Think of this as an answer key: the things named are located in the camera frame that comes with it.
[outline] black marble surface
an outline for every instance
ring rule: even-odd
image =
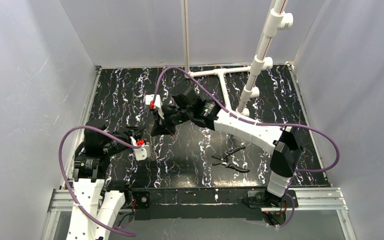
[[[193,72],[212,70],[214,67],[194,67]],[[269,180],[270,156],[261,148],[242,139],[195,126],[191,122],[178,125],[173,136],[151,137],[153,116],[146,109],[145,95],[153,94],[157,78],[163,68],[118,68],[101,72],[90,119],[109,122],[109,130],[119,126],[146,126],[144,138],[150,142],[152,156],[136,161],[129,150],[113,156],[108,170],[109,181],[130,181],[133,188],[192,188],[266,186]],[[227,90],[233,109],[248,79],[247,72],[226,75]],[[223,102],[217,76],[198,77],[197,80]],[[169,70],[159,88],[163,104],[173,104],[171,89],[178,83],[195,87],[201,98],[203,91],[183,74]],[[291,74],[286,65],[273,66],[263,71],[256,81],[260,96],[248,102],[250,117],[262,122],[306,124]],[[299,168],[319,169],[320,164],[310,134],[300,129],[304,153]],[[212,166],[212,155],[245,145],[246,149],[234,154],[233,161],[250,169],[238,173],[221,165]],[[322,173],[297,173],[293,186],[328,185]]]

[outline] cable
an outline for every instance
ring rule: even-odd
[[[325,171],[328,171],[330,169],[332,169],[333,167],[335,167],[338,162],[339,162],[339,158],[340,158],[340,152],[339,152],[339,148],[338,148],[338,145],[335,143],[335,141],[330,137],[328,136],[326,133],[316,129],[316,128],[313,128],[311,126],[307,126],[307,125],[302,125],[302,124],[295,124],[295,123],[265,123],[265,122],[256,122],[255,120],[248,120],[248,119],[244,119],[242,117],[239,117],[237,116],[235,113],[233,113],[232,111],[228,110],[219,100],[217,100],[217,98],[215,98],[208,90],[206,90],[204,88],[204,86],[202,86],[195,78],[193,78],[188,72],[186,72],[185,70],[179,68],[179,67],[176,67],[176,66],[169,66],[167,68],[165,68],[158,76],[158,80],[156,81],[156,86],[155,86],[155,91],[154,91],[154,96],[153,96],[153,102],[155,102],[155,99],[157,97],[157,93],[158,93],[158,88],[160,86],[160,82],[163,78],[163,75],[170,69],[176,69],[180,72],[182,72],[183,74],[185,74],[188,78],[190,78],[190,80],[192,80],[200,89],[202,89],[212,100],[214,100],[214,102],[216,102],[226,113],[229,113],[229,115],[231,117],[234,117],[236,119],[238,119],[239,121],[242,121],[244,123],[247,123],[247,124],[252,124],[252,125],[257,125],[257,126],[278,126],[278,127],[296,127],[296,128],[303,128],[303,129],[307,129],[307,130],[310,130],[310,131],[313,131],[315,133],[318,133],[320,135],[322,135],[323,137],[325,137],[327,140],[329,140],[330,143],[332,143],[333,147],[335,148],[335,152],[336,152],[336,158],[335,158],[335,161],[328,167],[325,167],[325,168],[322,168],[322,169],[297,169],[296,171],[297,172],[306,172],[306,173],[322,173],[322,172],[325,172]]]
[[[136,198],[134,199],[133,206],[131,207],[131,211],[133,215],[135,215],[135,207],[136,207]]]
[[[285,202],[285,210],[282,212],[282,214],[286,213],[286,209],[288,209],[288,203]]]
[[[120,222],[118,223],[118,227],[119,227],[119,228],[124,228],[125,226],[121,226],[121,227],[120,227],[120,225],[122,224],[122,222],[123,222],[123,220],[125,219],[125,217],[127,217],[127,216],[131,216],[131,215],[134,215],[134,214],[133,214],[133,213],[128,213],[128,214],[124,215],[124,216],[121,218]]]
[[[260,226],[270,226],[270,227],[274,227],[274,228],[277,228],[277,227],[284,227],[286,224],[288,224],[291,220],[292,220],[292,217],[294,216],[295,214],[295,202],[294,202],[294,199],[291,197],[291,195],[289,195],[288,193],[285,194],[285,196],[288,196],[290,198],[290,200],[292,201],[292,212],[290,213],[290,216],[288,217],[288,219],[283,223],[283,224],[278,224],[278,225],[269,225],[269,224],[261,224],[259,222],[255,222],[255,221],[249,221],[249,220],[243,220],[244,222],[247,222],[247,223],[250,223],[250,224],[255,224],[255,225],[260,225]]]
[[[132,148],[132,149],[138,149],[138,148],[140,148],[140,146],[131,145],[131,144],[129,144],[123,140],[120,140],[117,137],[115,137],[115,136],[113,136],[113,135],[111,135],[105,131],[102,131],[96,127],[93,127],[93,126],[76,126],[76,127],[73,127],[72,129],[68,130],[68,132],[62,137],[61,143],[59,144],[59,149],[58,149],[59,168],[61,169],[62,177],[64,178],[65,187],[67,188],[68,192],[70,193],[73,201],[78,205],[78,208],[80,209],[80,211],[86,217],[88,217],[90,220],[92,220],[92,222],[96,223],[97,225],[103,227],[104,229],[106,229],[108,231],[111,231],[113,233],[120,234],[120,235],[123,235],[126,237],[136,237],[136,233],[134,233],[132,231],[124,230],[122,228],[113,228],[113,227],[107,226],[107,225],[103,224],[102,222],[100,222],[98,219],[96,219],[94,216],[92,216],[90,213],[88,213],[85,210],[85,208],[80,204],[79,200],[77,199],[76,195],[74,194],[73,188],[70,186],[69,178],[67,177],[66,170],[64,169],[63,146],[64,146],[64,142],[66,141],[67,137],[72,132],[79,130],[79,129],[89,129],[89,130],[95,131],[97,133],[100,133],[100,134],[116,141],[119,144],[122,144],[122,145],[129,147],[129,148]]]

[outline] metal frame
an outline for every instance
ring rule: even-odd
[[[298,211],[304,210],[338,210],[347,211],[339,187],[291,187],[296,192],[299,207]],[[68,190],[54,190],[49,204],[48,212],[71,212],[73,208],[73,199]],[[262,211],[274,211],[277,208],[263,207]]]
[[[338,214],[346,240],[355,240],[353,227],[348,217],[348,207],[339,187],[294,187],[299,207],[296,211],[330,210]],[[53,240],[61,212],[71,212],[73,200],[68,190],[54,190],[48,208],[43,240]],[[273,211],[274,208],[261,208],[261,211]]]
[[[351,225],[350,217],[348,216],[347,210],[336,210],[340,226],[342,227],[343,235],[346,240],[356,240],[356,235],[354,234],[353,226]]]

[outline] pliers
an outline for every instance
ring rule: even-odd
[[[227,151],[223,152],[223,154],[221,156],[212,155],[211,156],[212,158],[219,160],[219,161],[214,162],[212,165],[215,166],[215,165],[222,164],[226,168],[233,169],[233,170],[238,171],[240,173],[248,173],[250,171],[249,169],[245,169],[245,168],[236,166],[235,164],[229,163],[229,156],[236,153],[239,150],[242,150],[242,149],[245,149],[245,146],[237,146],[233,149],[227,150]]]

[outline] white pvc pipe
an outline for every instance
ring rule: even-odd
[[[223,71],[219,71],[217,75],[218,79],[220,80],[221,93],[223,94],[224,105],[227,109],[231,110],[232,106],[231,101],[229,100],[228,89],[226,88],[225,74],[223,73]]]
[[[192,77],[202,77],[202,76],[216,75],[216,71],[214,71],[214,70],[197,71],[197,72],[191,72],[190,75]]]
[[[260,48],[257,51],[257,59],[263,60],[266,57],[267,51],[270,47],[271,39],[271,37],[268,37],[266,35],[262,37]]]
[[[261,43],[258,47],[258,51],[256,54],[256,58],[259,61],[264,61],[264,58],[267,55],[267,51],[269,50],[269,46],[270,46],[270,43],[272,41],[272,38],[276,35],[277,29],[279,27],[279,25],[277,25],[276,20],[281,21],[283,18],[282,16],[278,16],[278,14],[281,14],[285,11],[285,7],[286,7],[287,3],[288,3],[288,0],[276,0],[276,2],[274,3],[274,7],[273,7],[273,11],[274,11],[275,15],[273,15],[273,12],[271,12],[272,8],[268,12],[270,17],[271,17],[270,20],[272,20],[272,21],[269,21],[269,17],[267,17],[267,19],[264,23],[264,28],[262,30],[263,36],[261,38]],[[254,64],[255,64],[255,61],[253,61],[251,64],[251,70],[253,69],[253,67],[255,68]],[[251,91],[254,87],[254,84],[256,83],[256,80],[257,80],[257,76],[250,73],[248,76],[248,80],[246,81],[245,89],[247,91]],[[245,92],[242,91],[239,105],[236,109],[236,111],[238,113],[242,113],[244,111],[245,105],[247,104],[247,102],[249,100],[248,97],[244,97],[244,96],[245,96]]]
[[[270,8],[269,9],[272,9],[275,6],[275,2],[276,2],[276,0],[271,0]],[[264,22],[267,22],[267,19],[269,18],[269,14],[270,14],[270,12],[267,13],[267,16],[265,17],[265,21]],[[261,41],[263,40],[263,36],[264,36],[264,31],[261,31],[261,36],[259,37],[257,49],[255,50],[255,55],[257,55],[258,50],[260,49],[260,45],[261,45]]]
[[[251,68],[250,66],[226,68],[225,73],[226,74],[231,74],[231,73],[248,72],[250,70],[250,68]]]
[[[288,0],[276,0],[273,7],[274,11],[277,14],[283,13],[285,11],[285,6],[287,3],[288,3]]]

